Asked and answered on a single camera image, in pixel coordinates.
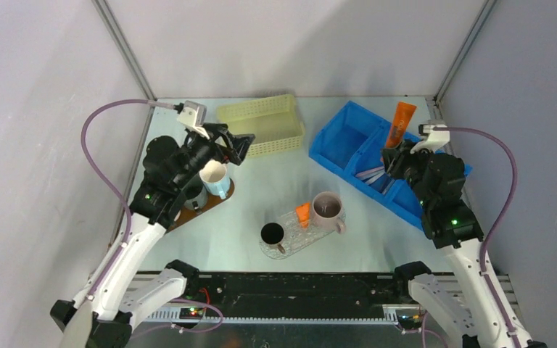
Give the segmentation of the light blue mug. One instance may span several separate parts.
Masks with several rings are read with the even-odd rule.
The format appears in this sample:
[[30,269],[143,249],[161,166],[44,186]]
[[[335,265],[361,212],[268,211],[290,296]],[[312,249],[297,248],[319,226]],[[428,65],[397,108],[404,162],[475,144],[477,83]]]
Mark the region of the light blue mug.
[[210,160],[199,172],[199,176],[207,191],[221,199],[228,198],[231,179],[228,176],[227,165],[216,160]]

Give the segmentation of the dark grey mug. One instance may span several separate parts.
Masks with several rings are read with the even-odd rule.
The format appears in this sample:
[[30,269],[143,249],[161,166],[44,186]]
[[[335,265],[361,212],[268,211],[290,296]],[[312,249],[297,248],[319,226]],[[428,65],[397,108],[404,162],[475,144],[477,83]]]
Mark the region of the dark grey mug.
[[184,193],[186,200],[183,207],[187,210],[197,214],[207,205],[208,193],[203,182],[192,181],[186,186]]

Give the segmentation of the orange toothpaste tube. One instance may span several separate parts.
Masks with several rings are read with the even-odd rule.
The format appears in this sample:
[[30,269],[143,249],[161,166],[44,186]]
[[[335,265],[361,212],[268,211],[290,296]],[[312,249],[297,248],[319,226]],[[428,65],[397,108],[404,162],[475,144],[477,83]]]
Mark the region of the orange toothpaste tube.
[[304,229],[308,228],[310,222],[310,202],[301,204],[294,209],[298,223]]
[[395,115],[384,145],[385,148],[395,148],[400,144],[416,110],[416,105],[402,101],[397,103]]

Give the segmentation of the brown mug black inside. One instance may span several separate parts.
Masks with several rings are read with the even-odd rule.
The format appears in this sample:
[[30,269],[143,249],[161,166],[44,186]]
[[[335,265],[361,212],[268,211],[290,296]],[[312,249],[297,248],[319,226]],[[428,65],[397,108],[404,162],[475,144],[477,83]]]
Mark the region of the brown mug black inside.
[[279,223],[265,224],[261,228],[260,237],[262,242],[270,248],[277,249],[282,254],[286,252],[285,248],[281,245],[285,237],[285,232]]

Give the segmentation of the clear textured plastic box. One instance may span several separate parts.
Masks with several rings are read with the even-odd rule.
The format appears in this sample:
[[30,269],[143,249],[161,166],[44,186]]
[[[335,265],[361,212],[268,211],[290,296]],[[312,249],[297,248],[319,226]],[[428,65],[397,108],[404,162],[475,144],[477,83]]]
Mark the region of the clear textured plastic box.
[[311,205],[309,202],[301,204],[288,212],[285,217],[288,237],[292,240],[308,241],[315,236],[311,222]]

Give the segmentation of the pink mug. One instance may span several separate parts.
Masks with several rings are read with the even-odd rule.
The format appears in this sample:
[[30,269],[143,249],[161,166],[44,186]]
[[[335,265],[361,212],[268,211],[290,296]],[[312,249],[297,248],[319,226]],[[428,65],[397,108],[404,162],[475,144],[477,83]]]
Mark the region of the pink mug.
[[339,234],[346,232],[344,207],[339,195],[332,191],[317,194],[311,202],[310,215],[314,226]]

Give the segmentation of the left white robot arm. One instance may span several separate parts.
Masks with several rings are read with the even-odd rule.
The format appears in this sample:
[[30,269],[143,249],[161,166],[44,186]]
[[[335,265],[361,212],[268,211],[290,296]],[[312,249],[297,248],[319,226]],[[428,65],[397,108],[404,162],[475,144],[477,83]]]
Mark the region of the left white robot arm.
[[85,287],[70,301],[58,300],[50,316],[63,332],[61,347],[124,347],[135,328],[164,304],[199,296],[199,270],[180,260],[169,262],[149,284],[128,287],[153,246],[175,223],[187,200],[186,191],[199,182],[210,161],[240,165],[255,140],[233,135],[227,125],[207,123],[202,135],[188,130],[179,145],[171,136],[149,142],[144,176],[130,204],[126,225]]

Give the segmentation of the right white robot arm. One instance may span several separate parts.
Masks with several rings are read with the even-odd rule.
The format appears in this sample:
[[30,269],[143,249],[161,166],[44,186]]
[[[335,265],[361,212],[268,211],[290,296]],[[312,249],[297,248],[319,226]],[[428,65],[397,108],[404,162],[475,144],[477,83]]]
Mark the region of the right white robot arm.
[[395,269],[401,277],[392,284],[395,298],[422,305],[460,347],[545,347],[517,318],[482,251],[484,233],[461,198],[463,160],[414,147],[414,142],[403,141],[382,149],[381,158],[389,177],[404,180],[418,199],[424,234],[450,265],[466,304],[460,306],[441,290],[422,262]]

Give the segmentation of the light blue toothbrush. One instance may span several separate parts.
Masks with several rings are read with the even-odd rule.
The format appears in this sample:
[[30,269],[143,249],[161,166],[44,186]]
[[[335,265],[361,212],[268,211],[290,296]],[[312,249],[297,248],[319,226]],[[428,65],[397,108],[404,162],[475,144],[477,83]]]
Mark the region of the light blue toothbrush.
[[384,188],[391,181],[392,179],[385,172],[380,171],[374,173],[370,178],[365,179],[363,182],[367,186],[370,186],[378,191]]

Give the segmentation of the clear textured oval tray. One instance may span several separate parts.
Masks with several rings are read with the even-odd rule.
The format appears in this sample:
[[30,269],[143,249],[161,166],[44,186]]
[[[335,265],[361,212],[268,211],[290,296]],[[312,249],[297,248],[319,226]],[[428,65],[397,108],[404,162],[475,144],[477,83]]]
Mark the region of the clear textured oval tray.
[[327,231],[313,225],[313,228],[315,230],[315,236],[313,237],[312,240],[308,240],[308,241],[292,240],[288,237],[288,232],[287,232],[287,227],[285,222],[286,214],[283,214],[277,217],[274,221],[270,222],[270,223],[279,223],[283,227],[285,232],[285,237],[281,245],[285,248],[286,252],[282,254],[280,253],[279,250],[270,248],[268,245],[263,243],[261,237],[259,237],[260,249],[266,257],[269,257],[274,260],[286,259],[292,256],[293,254],[298,253],[302,249],[310,246],[311,244],[316,243],[318,240],[336,232],[336,231]]

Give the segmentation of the yellow perforated plastic basket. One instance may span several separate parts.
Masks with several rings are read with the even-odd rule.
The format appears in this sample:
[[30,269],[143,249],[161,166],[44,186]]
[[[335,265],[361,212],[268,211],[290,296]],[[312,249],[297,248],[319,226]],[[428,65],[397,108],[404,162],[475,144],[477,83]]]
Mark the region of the yellow perforated plastic basket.
[[216,109],[216,117],[234,134],[255,135],[249,157],[291,151],[303,144],[305,126],[291,94],[222,105]]

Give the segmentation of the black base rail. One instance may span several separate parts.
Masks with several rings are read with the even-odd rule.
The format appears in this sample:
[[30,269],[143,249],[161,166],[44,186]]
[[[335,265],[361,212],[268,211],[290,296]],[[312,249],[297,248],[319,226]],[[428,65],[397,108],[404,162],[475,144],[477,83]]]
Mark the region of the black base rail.
[[227,320],[382,320],[390,305],[415,304],[408,282],[430,272],[420,261],[391,273],[197,272],[182,297]]

